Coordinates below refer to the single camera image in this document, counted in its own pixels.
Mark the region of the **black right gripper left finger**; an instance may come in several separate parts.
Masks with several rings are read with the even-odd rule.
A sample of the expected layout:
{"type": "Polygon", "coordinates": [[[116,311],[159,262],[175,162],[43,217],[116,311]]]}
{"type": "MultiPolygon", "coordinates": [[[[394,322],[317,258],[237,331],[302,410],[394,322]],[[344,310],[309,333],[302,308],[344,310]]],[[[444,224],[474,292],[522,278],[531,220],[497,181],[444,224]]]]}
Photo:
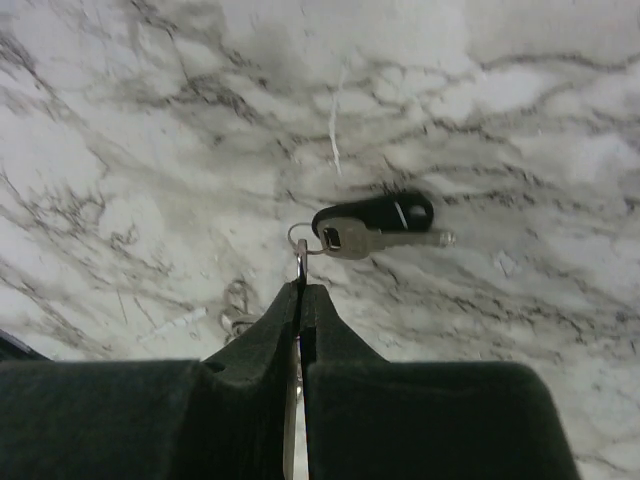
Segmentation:
{"type": "Polygon", "coordinates": [[[5,479],[289,479],[299,288],[204,360],[63,362],[1,338],[5,479]]]}

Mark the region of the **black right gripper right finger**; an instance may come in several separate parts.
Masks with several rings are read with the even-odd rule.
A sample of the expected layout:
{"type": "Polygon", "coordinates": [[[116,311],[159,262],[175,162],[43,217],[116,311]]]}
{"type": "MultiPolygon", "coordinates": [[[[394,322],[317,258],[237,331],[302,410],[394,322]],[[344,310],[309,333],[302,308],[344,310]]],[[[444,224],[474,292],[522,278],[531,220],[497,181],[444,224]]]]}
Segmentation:
{"type": "Polygon", "coordinates": [[[326,288],[301,300],[313,479],[575,479],[552,396],[514,362],[399,362],[338,315],[326,288]]]}

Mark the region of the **silver keyring with clips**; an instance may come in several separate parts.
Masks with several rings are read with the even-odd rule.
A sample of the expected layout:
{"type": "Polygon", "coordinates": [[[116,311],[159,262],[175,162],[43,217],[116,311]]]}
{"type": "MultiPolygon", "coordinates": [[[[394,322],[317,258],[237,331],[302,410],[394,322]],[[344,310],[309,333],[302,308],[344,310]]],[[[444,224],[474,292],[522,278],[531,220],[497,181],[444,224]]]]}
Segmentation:
{"type": "Polygon", "coordinates": [[[207,359],[218,365],[221,479],[294,476],[298,401],[300,301],[307,283],[307,241],[294,247],[297,277],[284,284],[266,312],[207,359]]]}

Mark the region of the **black key fob key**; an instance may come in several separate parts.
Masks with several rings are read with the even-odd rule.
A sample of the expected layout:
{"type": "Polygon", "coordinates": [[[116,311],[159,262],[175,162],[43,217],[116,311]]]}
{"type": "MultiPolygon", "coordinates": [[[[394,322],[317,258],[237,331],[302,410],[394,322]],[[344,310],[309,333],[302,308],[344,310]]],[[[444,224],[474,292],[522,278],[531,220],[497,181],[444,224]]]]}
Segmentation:
{"type": "Polygon", "coordinates": [[[454,245],[454,233],[435,228],[434,220],[434,204],[427,195],[403,190],[324,208],[307,225],[321,242],[315,255],[362,260],[400,246],[454,245]]]}

